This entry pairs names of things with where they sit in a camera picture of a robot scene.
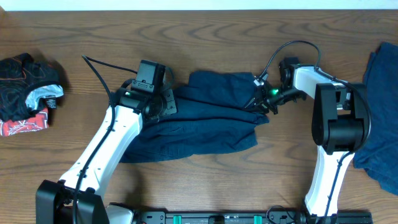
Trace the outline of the navy blue shorts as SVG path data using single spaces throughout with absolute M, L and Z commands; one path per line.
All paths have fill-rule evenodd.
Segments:
M 177 112 L 146 123 L 122 155 L 128 164 L 228 154 L 257 145 L 255 128 L 269 119 L 253 113 L 250 72 L 196 71 L 173 90 Z

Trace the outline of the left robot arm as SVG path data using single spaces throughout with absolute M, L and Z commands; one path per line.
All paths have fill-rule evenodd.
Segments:
M 134 210 L 105 206 L 109 181 L 145 122 L 176 113 L 172 90 L 151 95 L 127 88 L 111 94 L 104 120 L 79 159 L 57 182 L 44 180 L 35 195 L 37 223 L 134 223 Z

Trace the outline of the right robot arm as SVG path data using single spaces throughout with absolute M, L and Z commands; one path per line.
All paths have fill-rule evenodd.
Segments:
M 269 223 L 372 223 L 369 212 L 341 212 L 338 197 L 346 170 L 354 154 L 371 132 L 371 112 L 366 87 L 351 84 L 325 73 L 318 65 L 302 64 L 295 57 L 279 63 L 279 87 L 263 71 L 254 79 L 256 92 L 245 106 L 249 111 L 277 114 L 278 107 L 310 97 L 313 102 L 312 138 L 317 163 L 302 208 L 284 207 L 266 212 Z

